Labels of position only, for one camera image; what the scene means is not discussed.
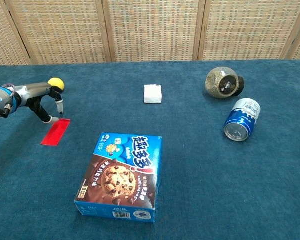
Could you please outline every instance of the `barcode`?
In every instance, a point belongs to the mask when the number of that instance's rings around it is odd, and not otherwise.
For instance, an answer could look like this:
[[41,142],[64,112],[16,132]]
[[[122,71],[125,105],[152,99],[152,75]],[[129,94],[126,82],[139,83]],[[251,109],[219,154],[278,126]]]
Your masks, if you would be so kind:
[[113,211],[113,216],[116,219],[130,219],[130,213],[129,212],[117,212]]

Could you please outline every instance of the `can lid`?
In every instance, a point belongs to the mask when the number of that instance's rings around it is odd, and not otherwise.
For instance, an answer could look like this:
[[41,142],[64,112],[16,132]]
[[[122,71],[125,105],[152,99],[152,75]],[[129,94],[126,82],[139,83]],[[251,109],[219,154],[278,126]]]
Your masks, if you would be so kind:
[[233,141],[241,142],[248,138],[248,130],[239,123],[229,123],[224,128],[225,135]]
[[239,96],[245,88],[245,79],[242,76],[238,76],[239,78],[239,87],[237,91],[233,94],[233,96]]

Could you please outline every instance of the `cookie box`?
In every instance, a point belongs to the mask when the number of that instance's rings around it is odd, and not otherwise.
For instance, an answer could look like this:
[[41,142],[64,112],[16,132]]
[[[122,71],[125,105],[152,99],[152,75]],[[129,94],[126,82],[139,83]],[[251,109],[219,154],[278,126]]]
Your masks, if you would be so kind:
[[102,133],[74,200],[83,216],[155,222],[162,137]]

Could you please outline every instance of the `cookie image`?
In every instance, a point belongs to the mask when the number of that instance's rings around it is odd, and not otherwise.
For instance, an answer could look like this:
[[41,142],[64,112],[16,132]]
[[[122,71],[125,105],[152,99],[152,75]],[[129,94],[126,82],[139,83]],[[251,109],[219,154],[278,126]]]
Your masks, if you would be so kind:
[[109,144],[108,146],[106,146],[105,150],[108,152],[109,156],[112,156],[113,153],[117,150],[117,145]]
[[124,166],[111,166],[101,178],[102,189],[113,198],[131,196],[136,189],[134,174]]

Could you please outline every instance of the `chocolate chip cookie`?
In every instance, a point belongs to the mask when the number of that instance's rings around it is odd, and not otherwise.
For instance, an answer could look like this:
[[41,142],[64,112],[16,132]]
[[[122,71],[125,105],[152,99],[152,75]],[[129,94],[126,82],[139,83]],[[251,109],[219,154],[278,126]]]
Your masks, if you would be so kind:
[[103,190],[113,198],[134,194],[136,182],[134,174],[124,166],[107,168],[101,178]]

